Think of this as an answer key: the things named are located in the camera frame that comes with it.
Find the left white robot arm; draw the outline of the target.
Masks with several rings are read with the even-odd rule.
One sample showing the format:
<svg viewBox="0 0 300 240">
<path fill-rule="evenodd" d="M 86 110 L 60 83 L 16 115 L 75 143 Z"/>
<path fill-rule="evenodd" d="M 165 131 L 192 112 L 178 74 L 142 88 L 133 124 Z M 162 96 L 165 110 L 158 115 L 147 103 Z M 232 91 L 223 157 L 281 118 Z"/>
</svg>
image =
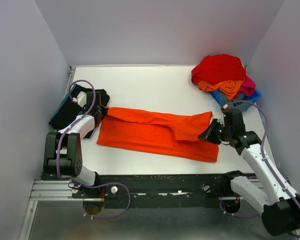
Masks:
<svg viewBox="0 0 300 240">
<path fill-rule="evenodd" d="M 110 96 L 104 89 L 88 91 L 83 111 L 66 127 L 49 132 L 45 138 L 43 171 L 60 179 L 84 186 L 91 198 L 101 191 L 99 175 L 83 164 L 82 140 L 93 133 L 108 113 Z"/>
</svg>

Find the black t shirt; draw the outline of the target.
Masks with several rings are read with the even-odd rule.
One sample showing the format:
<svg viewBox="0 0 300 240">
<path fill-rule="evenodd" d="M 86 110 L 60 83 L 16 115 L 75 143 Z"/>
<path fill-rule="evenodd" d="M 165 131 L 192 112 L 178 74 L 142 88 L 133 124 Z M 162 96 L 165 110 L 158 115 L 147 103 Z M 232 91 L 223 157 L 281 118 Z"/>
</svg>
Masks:
<svg viewBox="0 0 300 240">
<path fill-rule="evenodd" d="M 46 135 L 45 145 L 53 151 L 89 139 L 105 116 L 110 96 L 104 89 L 74 84 L 49 124 L 55 131 Z"/>
</svg>

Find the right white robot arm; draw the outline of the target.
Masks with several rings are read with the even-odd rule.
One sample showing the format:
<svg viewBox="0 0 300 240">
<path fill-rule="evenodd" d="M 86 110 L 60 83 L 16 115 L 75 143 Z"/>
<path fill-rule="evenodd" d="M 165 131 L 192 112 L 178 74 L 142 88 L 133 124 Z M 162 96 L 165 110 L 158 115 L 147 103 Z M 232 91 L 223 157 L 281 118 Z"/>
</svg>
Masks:
<svg viewBox="0 0 300 240">
<path fill-rule="evenodd" d="M 266 153 L 265 140 L 246 131 L 243 114 L 234 108 L 222 109 L 223 117 L 214 118 L 198 138 L 212 144 L 229 143 L 253 170 L 262 189 L 240 171 L 226 173 L 220 191 L 243 197 L 260 215 L 272 236 L 292 235 L 300 230 L 300 194 L 291 186 Z"/>
</svg>

